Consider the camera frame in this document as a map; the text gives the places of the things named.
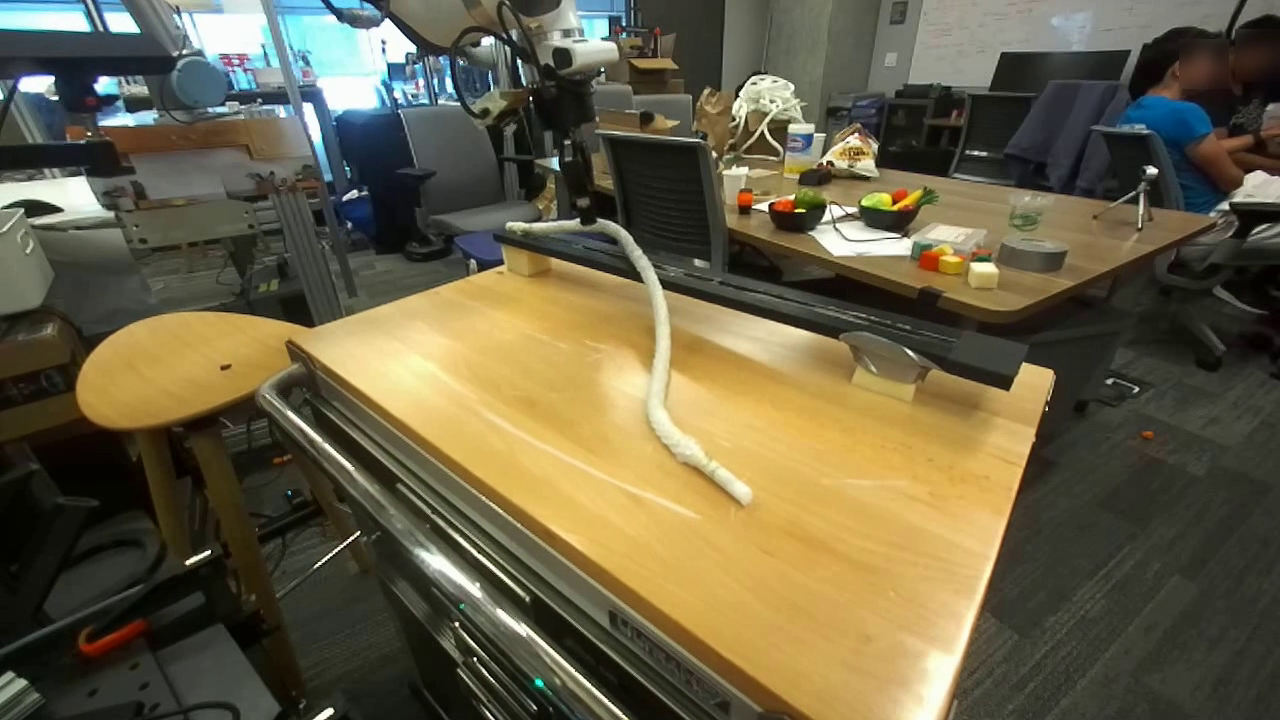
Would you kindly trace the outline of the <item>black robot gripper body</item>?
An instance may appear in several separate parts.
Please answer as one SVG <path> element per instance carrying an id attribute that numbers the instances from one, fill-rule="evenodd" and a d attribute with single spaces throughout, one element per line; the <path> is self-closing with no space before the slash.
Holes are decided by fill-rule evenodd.
<path id="1" fill-rule="evenodd" d="M 539 122 L 553 130 L 560 157 L 585 157 L 585 130 L 597 122 L 593 81 L 544 71 L 538 82 Z"/>

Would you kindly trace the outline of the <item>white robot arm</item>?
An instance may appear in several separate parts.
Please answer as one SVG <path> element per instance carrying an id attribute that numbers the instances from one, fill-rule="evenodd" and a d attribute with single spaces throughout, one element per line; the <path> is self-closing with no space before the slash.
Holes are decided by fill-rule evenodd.
<path id="1" fill-rule="evenodd" d="M 588 40 L 576 0 L 321 0 L 350 28 L 392 23 L 421 55 L 493 63 L 490 97 L 460 97 L 475 121 L 512 121 L 533 163 L 560 163 L 556 198 L 570 215 L 593 209 L 597 128 L 593 82 L 619 60 L 612 40 Z"/>

